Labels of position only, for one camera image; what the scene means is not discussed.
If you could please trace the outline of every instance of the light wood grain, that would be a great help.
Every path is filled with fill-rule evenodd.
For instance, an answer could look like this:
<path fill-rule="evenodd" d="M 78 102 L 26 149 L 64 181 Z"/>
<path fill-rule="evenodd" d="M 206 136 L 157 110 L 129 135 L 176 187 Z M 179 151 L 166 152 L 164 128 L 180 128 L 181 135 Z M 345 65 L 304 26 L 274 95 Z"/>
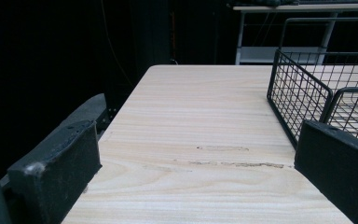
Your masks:
<path fill-rule="evenodd" d="M 63 223 L 348 223 L 295 170 L 270 66 L 151 67 Z"/>

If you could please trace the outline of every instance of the wooden surface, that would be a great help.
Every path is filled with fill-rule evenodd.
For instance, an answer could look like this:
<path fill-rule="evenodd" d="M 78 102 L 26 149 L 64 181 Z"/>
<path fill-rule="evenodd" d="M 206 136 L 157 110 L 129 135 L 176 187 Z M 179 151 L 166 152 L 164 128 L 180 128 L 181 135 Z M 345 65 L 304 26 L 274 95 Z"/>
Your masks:
<path fill-rule="evenodd" d="M 343 12 L 358 11 L 358 4 L 322 4 L 279 7 L 234 7 L 233 9 L 243 12 Z"/>
<path fill-rule="evenodd" d="M 151 67 L 63 223 L 350 223 L 294 168 L 270 66 Z"/>

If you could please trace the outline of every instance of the cable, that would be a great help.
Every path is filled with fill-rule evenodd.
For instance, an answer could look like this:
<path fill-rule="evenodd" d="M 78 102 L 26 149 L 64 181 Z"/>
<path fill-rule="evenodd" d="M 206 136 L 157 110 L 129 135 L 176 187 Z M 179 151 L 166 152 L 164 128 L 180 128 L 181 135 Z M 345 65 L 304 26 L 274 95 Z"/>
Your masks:
<path fill-rule="evenodd" d="M 267 32 L 266 32 L 266 34 L 264 35 L 263 42 L 261 42 L 261 46 L 264 45 L 264 42 L 266 41 L 267 35 L 269 35 L 269 29 L 271 28 L 271 24 L 274 22 L 276 16 L 277 16 L 277 13 L 274 13 L 274 16 L 272 17 L 272 20 L 271 20 L 271 22 L 269 23 Z"/>
<path fill-rule="evenodd" d="M 267 13 L 266 18 L 265 18 L 264 21 L 263 21 L 263 24 L 261 25 L 260 29 L 258 30 L 257 36 L 255 37 L 255 41 L 254 41 L 252 47 L 255 46 L 255 42 L 257 41 L 258 37 L 260 36 L 261 30 L 262 30 L 263 27 L 266 25 L 266 22 L 267 22 L 268 19 L 269 19 L 269 13 Z"/>

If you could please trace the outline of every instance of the wooden table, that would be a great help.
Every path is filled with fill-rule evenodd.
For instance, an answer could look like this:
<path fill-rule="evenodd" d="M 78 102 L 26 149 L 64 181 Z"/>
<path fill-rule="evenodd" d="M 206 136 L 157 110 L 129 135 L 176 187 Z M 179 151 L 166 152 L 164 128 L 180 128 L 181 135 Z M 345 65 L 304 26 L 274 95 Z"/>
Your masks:
<path fill-rule="evenodd" d="M 151 67 L 63 223 L 350 223 L 294 168 L 270 66 Z"/>

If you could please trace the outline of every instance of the wire mesh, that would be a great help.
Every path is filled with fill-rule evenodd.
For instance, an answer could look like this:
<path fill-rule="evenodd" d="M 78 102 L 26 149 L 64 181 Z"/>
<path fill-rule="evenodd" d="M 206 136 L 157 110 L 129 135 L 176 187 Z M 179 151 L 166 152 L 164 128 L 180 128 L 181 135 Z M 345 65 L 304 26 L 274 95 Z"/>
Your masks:
<path fill-rule="evenodd" d="M 294 146 L 304 119 L 358 138 L 358 53 L 277 50 L 268 101 Z"/>

